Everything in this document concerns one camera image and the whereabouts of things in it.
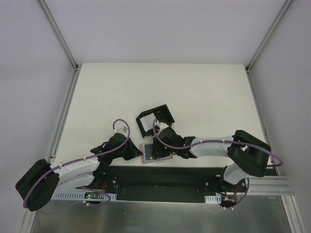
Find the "brown leather card holder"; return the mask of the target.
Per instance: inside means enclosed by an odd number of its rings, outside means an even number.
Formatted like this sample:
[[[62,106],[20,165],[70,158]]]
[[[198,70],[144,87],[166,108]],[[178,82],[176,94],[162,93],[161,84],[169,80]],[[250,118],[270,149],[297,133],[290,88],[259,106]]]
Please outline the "brown leather card holder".
[[[152,156],[152,151],[153,151],[152,143],[140,144],[139,149],[143,153],[143,155],[141,156],[141,162],[143,164],[149,164],[149,163],[169,160],[173,158],[172,154],[169,156],[163,157],[163,158],[153,157]]]

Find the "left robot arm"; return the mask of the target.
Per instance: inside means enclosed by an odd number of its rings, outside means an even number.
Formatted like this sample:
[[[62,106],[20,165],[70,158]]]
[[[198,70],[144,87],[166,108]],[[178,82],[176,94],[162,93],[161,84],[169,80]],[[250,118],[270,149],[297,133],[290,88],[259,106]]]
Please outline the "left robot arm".
[[[103,183],[103,172],[114,159],[126,161],[142,155],[132,140],[114,134],[107,142],[92,148],[82,158],[67,162],[36,161],[20,178],[15,188],[23,199],[23,207],[37,211],[59,193],[80,186],[99,188]]]

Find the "black card dispenser box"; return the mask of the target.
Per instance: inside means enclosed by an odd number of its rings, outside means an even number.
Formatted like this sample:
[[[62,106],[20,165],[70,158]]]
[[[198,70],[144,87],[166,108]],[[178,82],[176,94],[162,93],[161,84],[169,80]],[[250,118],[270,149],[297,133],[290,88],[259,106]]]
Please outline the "black card dispenser box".
[[[172,126],[175,120],[166,104],[143,111],[136,118],[140,133],[143,138],[153,136],[153,123],[154,120],[159,123],[165,123]]]

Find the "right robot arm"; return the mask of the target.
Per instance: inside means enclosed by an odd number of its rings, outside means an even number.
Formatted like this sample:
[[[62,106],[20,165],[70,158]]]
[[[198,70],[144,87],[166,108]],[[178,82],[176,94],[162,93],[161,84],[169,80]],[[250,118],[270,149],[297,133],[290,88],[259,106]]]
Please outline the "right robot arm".
[[[153,139],[152,157],[162,158],[176,154],[183,159],[205,156],[228,157],[233,163],[225,166],[214,184],[215,191],[232,190],[248,176],[264,177],[271,148],[243,130],[221,139],[182,137],[172,128],[161,130]]]

